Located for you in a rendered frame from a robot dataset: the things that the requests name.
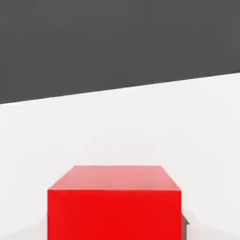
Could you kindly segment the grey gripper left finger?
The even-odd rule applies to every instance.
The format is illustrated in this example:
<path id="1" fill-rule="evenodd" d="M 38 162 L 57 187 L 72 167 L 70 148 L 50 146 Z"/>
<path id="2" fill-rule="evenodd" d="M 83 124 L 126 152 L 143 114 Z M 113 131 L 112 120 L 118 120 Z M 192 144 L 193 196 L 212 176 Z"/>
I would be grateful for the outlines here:
<path id="1" fill-rule="evenodd" d="M 46 219 L 43 219 L 38 224 L 20 231 L 17 240 L 47 240 Z"/>

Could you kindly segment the small red cube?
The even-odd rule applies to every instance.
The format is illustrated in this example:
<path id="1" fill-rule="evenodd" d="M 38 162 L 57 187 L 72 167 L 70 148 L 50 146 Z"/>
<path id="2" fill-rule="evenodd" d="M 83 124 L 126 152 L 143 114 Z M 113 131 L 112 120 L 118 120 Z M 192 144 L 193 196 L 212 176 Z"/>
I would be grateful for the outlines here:
<path id="1" fill-rule="evenodd" d="M 161 166 L 74 166 L 47 191 L 47 240 L 183 240 L 181 189 Z"/>

